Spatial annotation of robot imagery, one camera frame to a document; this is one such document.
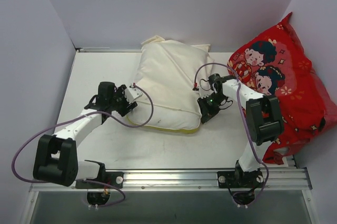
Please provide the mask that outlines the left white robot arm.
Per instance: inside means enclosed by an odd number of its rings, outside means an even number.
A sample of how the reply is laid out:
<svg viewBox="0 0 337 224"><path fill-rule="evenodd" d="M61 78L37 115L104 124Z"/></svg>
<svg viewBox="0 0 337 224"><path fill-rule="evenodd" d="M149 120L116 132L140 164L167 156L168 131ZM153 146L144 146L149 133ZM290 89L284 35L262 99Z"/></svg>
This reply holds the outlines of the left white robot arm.
<svg viewBox="0 0 337 224"><path fill-rule="evenodd" d="M77 147L113 112L126 116L137 107L142 92L134 86L101 82L79 117L71 120L53 135L43 135L37 145L33 167L36 180L69 187L75 181L88 181L100 188L106 183L105 165L98 161L79 160Z"/></svg>

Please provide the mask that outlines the white pillow yellow edge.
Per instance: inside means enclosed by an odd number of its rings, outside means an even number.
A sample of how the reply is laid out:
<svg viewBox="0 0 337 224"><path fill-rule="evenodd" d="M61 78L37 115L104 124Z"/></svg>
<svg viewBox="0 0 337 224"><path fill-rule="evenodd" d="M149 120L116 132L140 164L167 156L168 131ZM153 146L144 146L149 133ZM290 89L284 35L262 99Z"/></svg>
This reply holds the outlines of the white pillow yellow edge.
<svg viewBox="0 0 337 224"><path fill-rule="evenodd" d="M143 124L151 115L151 105L139 102L128 115L133 124ZM200 116L194 113L154 106L151 119L145 127L174 133L195 133L200 127Z"/></svg>

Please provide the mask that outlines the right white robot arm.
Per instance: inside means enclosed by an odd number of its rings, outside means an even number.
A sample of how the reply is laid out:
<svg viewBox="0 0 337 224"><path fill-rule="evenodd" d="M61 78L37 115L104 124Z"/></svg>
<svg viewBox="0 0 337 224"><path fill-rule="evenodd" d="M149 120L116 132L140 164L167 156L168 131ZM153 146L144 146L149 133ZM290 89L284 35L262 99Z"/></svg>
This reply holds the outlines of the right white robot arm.
<svg viewBox="0 0 337 224"><path fill-rule="evenodd" d="M260 167L273 141L284 131L279 99L247 87L234 76L221 77L213 74L208 78L211 94L197 100L201 110L201 123L215 117L226 101L235 101L239 111L244 112L243 123L248 143L235 164L234 174L225 181L247 187L264 181Z"/></svg>

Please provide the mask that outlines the cream pillowcase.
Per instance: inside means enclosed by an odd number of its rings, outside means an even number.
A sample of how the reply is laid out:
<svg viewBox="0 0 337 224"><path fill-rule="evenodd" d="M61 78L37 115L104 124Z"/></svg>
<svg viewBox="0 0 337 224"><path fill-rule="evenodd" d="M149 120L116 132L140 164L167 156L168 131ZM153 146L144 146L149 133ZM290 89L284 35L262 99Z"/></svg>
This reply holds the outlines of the cream pillowcase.
<svg viewBox="0 0 337 224"><path fill-rule="evenodd" d="M200 93L193 91L194 77L202 65L213 62L210 45L187 45L157 35L141 45L135 84L156 106L200 115Z"/></svg>

